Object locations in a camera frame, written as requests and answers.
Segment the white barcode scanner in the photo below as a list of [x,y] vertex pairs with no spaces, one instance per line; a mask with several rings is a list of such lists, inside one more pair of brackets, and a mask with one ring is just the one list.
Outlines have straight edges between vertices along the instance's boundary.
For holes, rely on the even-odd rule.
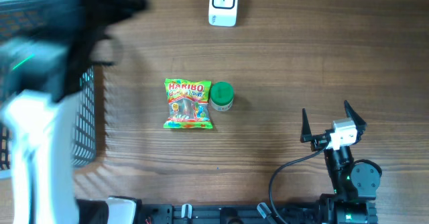
[[213,26],[233,27],[237,22],[238,0],[209,0],[208,22]]

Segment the grey plastic shopping basket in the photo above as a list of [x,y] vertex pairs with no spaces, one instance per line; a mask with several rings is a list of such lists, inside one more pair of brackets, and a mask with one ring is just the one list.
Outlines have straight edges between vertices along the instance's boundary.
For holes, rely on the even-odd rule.
[[[30,30],[42,24],[42,3],[45,0],[1,0],[1,41],[19,30]],[[96,157],[95,74],[90,67],[80,78],[80,106],[72,132],[72,163],[76,168],[90,164]],[[1,125],[1,179],[11,177],[9,142],[12,133]]]

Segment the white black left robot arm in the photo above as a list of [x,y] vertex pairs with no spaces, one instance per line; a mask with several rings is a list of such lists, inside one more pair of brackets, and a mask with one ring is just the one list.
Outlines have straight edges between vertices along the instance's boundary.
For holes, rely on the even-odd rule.
[[80,78],[110,25],[143,11],[146,0],[1,0],[5,11],[39,9],[44,23],[1,45],[10,96],[1,122],[11,132],[15,223],[107,223],[105,201],[74,194],[72,130]]

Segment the green lid small jar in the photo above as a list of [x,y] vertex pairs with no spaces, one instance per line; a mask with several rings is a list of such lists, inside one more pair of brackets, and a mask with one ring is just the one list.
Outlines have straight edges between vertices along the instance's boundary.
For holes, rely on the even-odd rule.
[[227,82],[217,82],[210,89],[210,103],[214,110],[228,111],[233,104],[234,89]]

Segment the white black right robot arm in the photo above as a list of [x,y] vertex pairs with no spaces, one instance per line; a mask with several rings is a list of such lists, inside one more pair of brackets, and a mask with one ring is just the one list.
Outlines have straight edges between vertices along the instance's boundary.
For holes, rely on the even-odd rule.
[[315,209],[317,223],[377,224],[375,199],[382,169],[370,160],[355,160],[351,146],[359,143],[367,123],[348,101],[346,117],[332,122],[324,133],[313,135],[306,110],[302,110],[300,141],[309,142],[313,152],[323,152],[334,194],[322,194]]

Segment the Haribo gummy candy bag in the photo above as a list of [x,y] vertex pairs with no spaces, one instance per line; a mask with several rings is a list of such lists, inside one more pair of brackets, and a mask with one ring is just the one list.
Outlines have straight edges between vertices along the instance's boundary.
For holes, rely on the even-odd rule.
[[208,111],[211,81],[167,78],[164,82],[169,116],[165,129],[212,129]]

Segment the black aluminium mounting rail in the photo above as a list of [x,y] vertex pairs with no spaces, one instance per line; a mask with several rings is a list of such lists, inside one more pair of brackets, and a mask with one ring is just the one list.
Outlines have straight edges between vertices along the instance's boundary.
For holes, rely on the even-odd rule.
[[137,216],[141,224],[378,224],[373,203],[296,203],[274,211],[258,205],[142,205]]

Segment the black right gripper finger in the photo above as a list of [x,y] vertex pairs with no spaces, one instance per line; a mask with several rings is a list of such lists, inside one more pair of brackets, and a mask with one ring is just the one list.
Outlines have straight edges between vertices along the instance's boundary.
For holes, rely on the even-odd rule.
[[306,109],[302,109],[302,129],[301,129],[301,136],[300,141],[301,142],[311,142],[313,140],[312,132],[310,128],[310,124],[308,121],[308,116],[306,113]]
[[344,101],[344,106],[347,117],[350,117],[354,121],[357,130],[366,130],[367,123],[355,112],[347,100]]

